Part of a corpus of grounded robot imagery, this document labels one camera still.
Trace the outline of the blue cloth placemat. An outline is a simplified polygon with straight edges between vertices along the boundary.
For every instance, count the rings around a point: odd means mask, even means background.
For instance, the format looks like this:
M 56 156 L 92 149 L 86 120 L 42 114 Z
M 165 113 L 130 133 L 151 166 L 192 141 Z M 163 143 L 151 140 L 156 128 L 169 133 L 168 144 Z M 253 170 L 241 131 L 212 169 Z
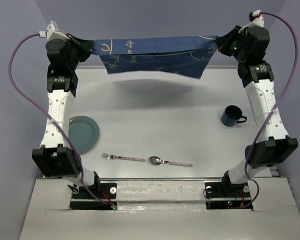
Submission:
M 173 36 L 137 39 L 99 39 L 92 54 L 108 74 L 149 71 L 200 79 L 217 50 L 217 37 Z

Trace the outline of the dark blue mug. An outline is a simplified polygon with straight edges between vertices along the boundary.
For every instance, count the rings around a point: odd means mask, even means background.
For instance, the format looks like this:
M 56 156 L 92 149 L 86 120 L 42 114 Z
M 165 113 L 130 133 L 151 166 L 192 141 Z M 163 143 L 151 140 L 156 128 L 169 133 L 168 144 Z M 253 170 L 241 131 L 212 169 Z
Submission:
M 247 117 L 243 115 L 242 110 L 236 105 L 229 105 L 225 108 L 220 118 L 223 125 L 233 127 L 236 124 L 245 123 Z

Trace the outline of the teal ceramic plate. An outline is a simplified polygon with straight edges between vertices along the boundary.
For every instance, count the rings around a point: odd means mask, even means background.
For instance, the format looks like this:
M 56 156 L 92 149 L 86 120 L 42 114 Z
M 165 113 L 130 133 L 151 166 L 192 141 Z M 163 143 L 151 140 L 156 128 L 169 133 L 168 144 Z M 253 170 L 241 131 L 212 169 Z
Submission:
M 79 155 L 89 152 L 97 143 L 100 128 L 88 116 L 74 116 L 69 120 L 68 137 Z

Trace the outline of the pink handled fork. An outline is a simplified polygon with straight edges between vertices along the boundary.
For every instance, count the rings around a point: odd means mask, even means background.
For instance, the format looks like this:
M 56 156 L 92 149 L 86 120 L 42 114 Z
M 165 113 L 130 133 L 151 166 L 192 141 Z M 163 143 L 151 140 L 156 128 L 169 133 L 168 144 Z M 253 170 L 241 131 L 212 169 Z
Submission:
M 118 156 L 114 154 L 108 154 L 103 152 L 101 157 L 107 160 L 126 160 L 126 161 L 135 161 L 135 162 L 145 162 L 145 158 L 137 158 L 137 157 L 127 157 L 127 156 Z

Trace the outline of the pink handled spoon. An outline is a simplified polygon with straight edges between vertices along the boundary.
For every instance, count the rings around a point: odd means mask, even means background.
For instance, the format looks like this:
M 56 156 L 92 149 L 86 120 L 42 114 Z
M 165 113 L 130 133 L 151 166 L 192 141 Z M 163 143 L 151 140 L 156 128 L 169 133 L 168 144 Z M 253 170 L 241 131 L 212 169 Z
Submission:
M 163 160 L 161 158 L 159 158 L 158 156 L 151 156 L 149 157 L 149 161 L 153 164 L 153 165 L 162 165 L 162 164 L 166 164 L 166 165 L 173 165 L 173 166 L 180 166 L 180 167 L 188 167 L 188 168 L 192 168 L 193 165 L 190 163 L 183 163 L 183 162 L 175 162 L 175 161 L 167 161 L 167 160 Z

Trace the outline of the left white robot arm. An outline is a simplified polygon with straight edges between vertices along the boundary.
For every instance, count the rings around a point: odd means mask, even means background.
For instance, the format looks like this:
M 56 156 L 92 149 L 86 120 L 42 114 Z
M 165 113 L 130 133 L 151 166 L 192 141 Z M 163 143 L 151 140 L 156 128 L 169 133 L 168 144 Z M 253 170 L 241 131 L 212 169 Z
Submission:
M 70 141 L 71 108 L 76 98 L 79 63 L 91 55 L 94 42 L 68 35 L 67 39 L 51 39 L 46 45 L 48 109 L 47 121 L 39 148 L 32 150 L 32 159 L 47 178 L 66 179 L 83 187 L 87 196 L 100 194 L 98 174 L 86 169 L 74 144 Z

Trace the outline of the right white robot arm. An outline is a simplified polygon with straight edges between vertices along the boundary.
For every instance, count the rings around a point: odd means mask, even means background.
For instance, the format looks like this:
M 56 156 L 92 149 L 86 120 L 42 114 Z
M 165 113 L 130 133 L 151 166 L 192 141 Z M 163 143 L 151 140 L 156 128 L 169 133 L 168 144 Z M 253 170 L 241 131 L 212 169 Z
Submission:
M 283 163 L 297 149 L 298 140 L 290 137 L 284 127 L 272 67 L 264 60 L 269 31 L 261 26 L 237 25 L 215 42 L 220 53 L 237 60 L 237 72 L 259 129 L 255 140 L 245 148 L 244 159 L 222 177 L 221 192 L 232 196 L 260 171 Z

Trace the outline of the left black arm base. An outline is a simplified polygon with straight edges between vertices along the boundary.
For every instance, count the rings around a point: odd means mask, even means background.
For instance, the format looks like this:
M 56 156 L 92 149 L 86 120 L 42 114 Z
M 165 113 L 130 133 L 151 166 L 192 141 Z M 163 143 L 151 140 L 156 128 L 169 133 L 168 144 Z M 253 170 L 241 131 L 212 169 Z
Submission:
M 102 181 L 100 190 L 89 186 L 89 191 L 82 186 L 68 184 L 67 187 L 71 190 L 69 208 L 71 210 L 82 211 L 116 211 L 118 183 L 116 181 Z

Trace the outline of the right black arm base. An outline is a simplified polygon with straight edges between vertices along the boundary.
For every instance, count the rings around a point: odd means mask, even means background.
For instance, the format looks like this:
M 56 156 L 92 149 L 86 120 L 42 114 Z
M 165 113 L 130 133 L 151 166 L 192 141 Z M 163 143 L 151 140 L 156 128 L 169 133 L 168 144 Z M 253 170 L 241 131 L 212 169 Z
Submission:
M 208 181 L 202 193 L 207 210 L 253 209 L 247 183 L 227 185 L 222 181 Z

